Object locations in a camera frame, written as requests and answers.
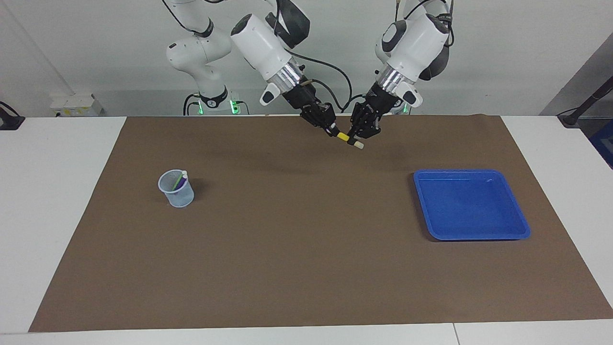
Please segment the black stand pole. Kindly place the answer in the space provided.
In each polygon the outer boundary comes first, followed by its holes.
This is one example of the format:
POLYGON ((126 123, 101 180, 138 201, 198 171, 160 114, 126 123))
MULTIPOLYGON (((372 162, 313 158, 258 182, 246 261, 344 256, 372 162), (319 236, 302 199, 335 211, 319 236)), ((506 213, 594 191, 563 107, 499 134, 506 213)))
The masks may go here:
POLYGON ((592 107, 592 105, 604 98, 611 91, 613 91, 613 76, 609 77, 609 79, 607 79, 603 85, 593 92, 593 94, 591 94, 591 96, 589 96, 587 100, 585 100, 578 107, 560 112, 556 115, 556 118, 558 118, 564 127, 579 129, 580 117, 583 116, 584 113, 592 107))

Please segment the black clamp base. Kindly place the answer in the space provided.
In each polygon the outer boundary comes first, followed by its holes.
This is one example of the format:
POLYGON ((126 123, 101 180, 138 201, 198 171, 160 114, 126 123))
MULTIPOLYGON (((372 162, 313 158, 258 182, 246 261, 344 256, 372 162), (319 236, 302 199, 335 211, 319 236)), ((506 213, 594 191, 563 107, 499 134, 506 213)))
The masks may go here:
POLYGON ((21 116, 13 107, 0 101, 0 131, 15 131, 21 127, 25 117, 21 116))

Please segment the white power strip box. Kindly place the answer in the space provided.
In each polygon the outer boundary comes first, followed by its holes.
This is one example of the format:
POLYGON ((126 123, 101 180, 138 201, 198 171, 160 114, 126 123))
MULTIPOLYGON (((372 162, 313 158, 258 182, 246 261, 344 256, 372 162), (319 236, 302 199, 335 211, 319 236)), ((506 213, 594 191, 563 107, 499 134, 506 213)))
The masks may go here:
POLYGON ((102 116, 105 112, 99 100, 91 93, 55 96, 52 98, 50 111, 55 117, 102 116))

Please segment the translucent plastic cup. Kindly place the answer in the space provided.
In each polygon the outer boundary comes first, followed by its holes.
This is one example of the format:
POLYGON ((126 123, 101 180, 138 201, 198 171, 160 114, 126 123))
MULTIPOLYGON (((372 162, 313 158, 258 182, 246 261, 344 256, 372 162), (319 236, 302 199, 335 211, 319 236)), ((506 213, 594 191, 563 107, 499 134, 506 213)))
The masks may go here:
POLYGON ((186 207, 192 203, 194 199, 193 188, 190 184, 188 176, 187 182, 182 186, 180 190, 173 191, 173 185, 177 178, 181 175, 182 170, 170 170, 166 171, 158 179, 158 188, 162 192, 171 206, 176 208, 186 207))

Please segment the blue crate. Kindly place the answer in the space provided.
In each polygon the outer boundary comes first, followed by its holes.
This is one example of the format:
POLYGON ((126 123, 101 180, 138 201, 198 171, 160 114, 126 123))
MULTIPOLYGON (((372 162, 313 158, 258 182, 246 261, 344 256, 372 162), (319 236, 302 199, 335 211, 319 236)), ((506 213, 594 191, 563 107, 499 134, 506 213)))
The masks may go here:
POLYGON ((613 119, 589 137, 589 141, 604 161, 613 169, 613 119))

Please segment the yellow highlighter pen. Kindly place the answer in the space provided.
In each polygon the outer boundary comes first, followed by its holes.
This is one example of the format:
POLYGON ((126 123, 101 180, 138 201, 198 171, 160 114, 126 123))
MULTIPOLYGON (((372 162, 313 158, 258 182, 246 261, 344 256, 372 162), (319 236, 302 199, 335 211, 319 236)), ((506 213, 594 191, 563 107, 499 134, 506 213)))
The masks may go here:
POLYGON ((359 142, 359 140, 354 139, 353 137, 350 137, 350 136, 346 135, 343 132, 339 132, 336 135, 336 137, 341 139, 341 140, 343 140, 344 142, 346 142, 346 144, 358 148, 359 150, 363 150, 364 149, 364 144, 363 143, 359 142))

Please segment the blue plastic tray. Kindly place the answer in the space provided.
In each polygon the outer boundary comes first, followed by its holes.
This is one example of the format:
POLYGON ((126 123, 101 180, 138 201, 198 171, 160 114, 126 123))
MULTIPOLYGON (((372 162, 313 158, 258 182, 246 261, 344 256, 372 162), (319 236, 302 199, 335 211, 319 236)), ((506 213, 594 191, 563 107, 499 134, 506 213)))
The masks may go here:
POLYGON ((497 170, 418 170, 413 175, 429 234, 439 241, 516 241, 531 229, 497 170))

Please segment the brown table mat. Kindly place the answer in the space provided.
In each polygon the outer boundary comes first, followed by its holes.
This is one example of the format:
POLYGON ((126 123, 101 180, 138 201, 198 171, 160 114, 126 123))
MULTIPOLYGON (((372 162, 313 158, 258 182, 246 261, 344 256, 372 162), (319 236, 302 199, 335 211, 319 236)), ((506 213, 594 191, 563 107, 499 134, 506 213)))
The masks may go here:
POLYGON ((613 308, 499 116, 390 116, 363 150, 297 116, 177 116, 125 120, 29 331, 590 319, 613 308), (426 169, 499 171, 530 237, 436 240, 426 169))

